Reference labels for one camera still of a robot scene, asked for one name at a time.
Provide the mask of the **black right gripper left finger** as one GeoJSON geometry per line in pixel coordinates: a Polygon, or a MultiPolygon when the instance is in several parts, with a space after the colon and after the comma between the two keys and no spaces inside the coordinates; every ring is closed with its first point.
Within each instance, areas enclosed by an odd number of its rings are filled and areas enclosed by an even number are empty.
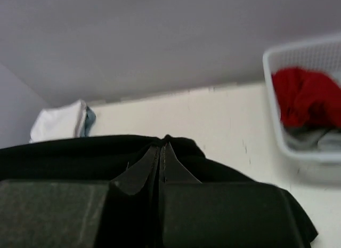
{"type": "Polygon", "coordinates": [[[153,247],[160,150],[108,180],[1,181],[1,247],[153,247]]]}

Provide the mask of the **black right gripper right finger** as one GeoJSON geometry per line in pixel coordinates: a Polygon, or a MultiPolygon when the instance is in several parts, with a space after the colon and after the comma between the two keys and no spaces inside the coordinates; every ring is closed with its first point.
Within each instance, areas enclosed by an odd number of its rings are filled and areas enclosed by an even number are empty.
{"type": "Polygon", "coordinates": [[[160,159],[164,247],[305,247],[284,192],[259,182],[201,183],[171,145],[160,159]]]}

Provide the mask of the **black t shirt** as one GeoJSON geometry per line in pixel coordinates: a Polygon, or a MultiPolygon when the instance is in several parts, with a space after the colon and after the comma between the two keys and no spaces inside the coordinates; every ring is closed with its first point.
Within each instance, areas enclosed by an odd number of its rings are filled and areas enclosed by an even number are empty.
{"type": "MultiPolygon", "coordinates": [[[[176,158],[201,183],[258,182],[233,168],[207,159],[193,140],[173,138],[169,135],[162,139],[114,135],[5,148],[1,150],[1,181],[7,178],[38,177],[108,180],[111,174],[117,174],[122,170],[124,164],[136,163],[145,151],[150,147],[156,147],[160,150],[160,155],[153,190],[155,198],[153,247],[164,247],[161,236],[159,177],[162,149],[166,145],[172,146],[176,158]]],[[[299,232],[306,240],[305,247],[310,247],[318,236],[317,229],[292,194],[285,189],[280,189],[287,198],[299,232]]]]}

